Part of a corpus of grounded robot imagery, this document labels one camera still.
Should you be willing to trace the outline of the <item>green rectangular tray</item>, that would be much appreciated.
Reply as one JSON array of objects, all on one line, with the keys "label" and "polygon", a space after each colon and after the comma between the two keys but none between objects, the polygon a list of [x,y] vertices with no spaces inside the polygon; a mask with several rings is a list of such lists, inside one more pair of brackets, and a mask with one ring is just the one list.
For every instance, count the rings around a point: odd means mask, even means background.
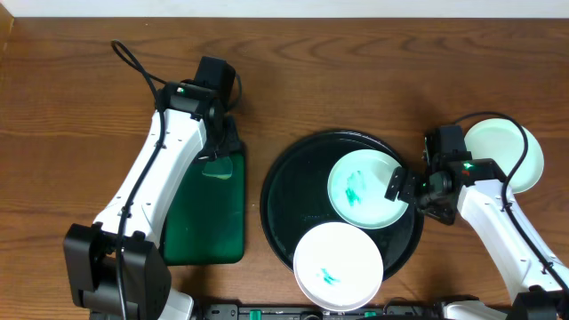
[{"label": "green rectangular tray", "polygon": [[160,251],[168,266],[231,264],[244,256],[245,156],[229,156],[228,180],[205,177],[207,162],[186,170],[167,213]]}]

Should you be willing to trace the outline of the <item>mint green plate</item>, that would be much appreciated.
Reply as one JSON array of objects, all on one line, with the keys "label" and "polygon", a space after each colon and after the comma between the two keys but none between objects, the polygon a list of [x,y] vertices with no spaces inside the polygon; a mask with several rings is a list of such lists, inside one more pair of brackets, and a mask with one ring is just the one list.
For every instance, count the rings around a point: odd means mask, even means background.
[{"label": "mint green plate", "polygon": [[[532,188],[544,170],[541,145],[527,129],[524,131],[528,139],[527,153],[509,183],[515,194]],[[514,168],[525,145],[518,128],[509,120],[500,118],[487,119],[473,125],[464,140],[474,159],[491,158],[506,175]]]},{"label": "mint green plate", "polygon": [[333,209],[347,223],[359,228],[379,229],[397,222],[408,204],[385,197],[389,181],[400,163],[374,149],[350,152],[336,162],[327,181]]}]

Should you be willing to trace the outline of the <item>mint green plate top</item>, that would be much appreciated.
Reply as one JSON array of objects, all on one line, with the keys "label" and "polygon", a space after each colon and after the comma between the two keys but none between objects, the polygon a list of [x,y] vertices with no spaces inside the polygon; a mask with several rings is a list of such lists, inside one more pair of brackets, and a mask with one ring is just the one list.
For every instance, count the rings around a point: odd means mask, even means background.
[{"label": "mint green plate top", "polygon": [[[532,188],[544,170],[541,145],[527,129],[524,131],[528,139],[527,153],[509,183],[515,194]],[[474,159],[491,158],[506,175],[514,168],[525,145],[518,128],[509,120],[500,118],[487,119],[473,125],[464,140]]]}]

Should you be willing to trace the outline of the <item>black round tray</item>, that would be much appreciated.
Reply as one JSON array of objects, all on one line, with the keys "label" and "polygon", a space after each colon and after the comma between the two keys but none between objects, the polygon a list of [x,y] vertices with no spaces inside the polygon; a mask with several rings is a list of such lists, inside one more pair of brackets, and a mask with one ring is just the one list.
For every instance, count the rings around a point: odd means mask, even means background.
[{"label": "black round tray", "polygon": [[[260,195],[260,220],[268,244],[289,269],[298,242],[311,228],[325,222],[341,222],[327,195],[333,165],[346,154],[374,149],[392,156],[405,167],[405,160],[385,141],[350,130],[328,130],[294,142],[273,163]],[[367,229],[383,258],[385,280],[411,258],[424,226],[424,217],[413,209],[393,225]]]}]

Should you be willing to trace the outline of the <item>green yellow sponge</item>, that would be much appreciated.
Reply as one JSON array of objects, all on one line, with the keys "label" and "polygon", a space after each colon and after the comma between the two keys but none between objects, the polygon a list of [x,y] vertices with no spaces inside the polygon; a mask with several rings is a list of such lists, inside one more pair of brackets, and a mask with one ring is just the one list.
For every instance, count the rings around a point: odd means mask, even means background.
[{"label": "green yellow sponge", "polygon": [[202,170],[205,177],[228,180],[233,175],[233,162],[229,156],[207,162]]}]

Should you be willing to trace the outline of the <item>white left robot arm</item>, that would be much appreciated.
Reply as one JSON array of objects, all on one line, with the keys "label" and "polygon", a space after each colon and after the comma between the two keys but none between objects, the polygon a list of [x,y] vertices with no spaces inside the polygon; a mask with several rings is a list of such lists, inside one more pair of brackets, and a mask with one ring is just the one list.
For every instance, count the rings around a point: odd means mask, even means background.
[{"label": "white left robot arm", "polygon": [[73,303],[91,319],[189,319],[195,306],[172,288],[159,251],[186,170],[229,153],[229,88],[170,82],[159,90],[143,147],[92,225],[72,224],[63,252]]}]

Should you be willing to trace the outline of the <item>white plate front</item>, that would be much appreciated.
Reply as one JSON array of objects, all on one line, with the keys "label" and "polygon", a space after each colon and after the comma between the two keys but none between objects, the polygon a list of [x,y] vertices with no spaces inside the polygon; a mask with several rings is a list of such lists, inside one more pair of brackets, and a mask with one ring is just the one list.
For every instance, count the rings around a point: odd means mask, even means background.
[{"label": "white plate front", "polygon": [[374,241],[343,222],[313,227],[298,242],[293,273],[306,297],[321,308],[346,312],[370,302],[383,281]]}]

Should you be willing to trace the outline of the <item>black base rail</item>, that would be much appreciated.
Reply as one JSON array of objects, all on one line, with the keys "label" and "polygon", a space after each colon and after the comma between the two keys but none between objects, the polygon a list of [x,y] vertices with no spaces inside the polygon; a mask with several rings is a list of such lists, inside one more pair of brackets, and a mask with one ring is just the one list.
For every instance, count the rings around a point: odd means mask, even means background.
[{"label": "black base rail", "polygon": [[441,316],[428,308],[391,305],[383,308],[359,308],[352,311],[331,311],[310,306],[238,306],[211,304],[198,307],[191,320],[428,320]]}]

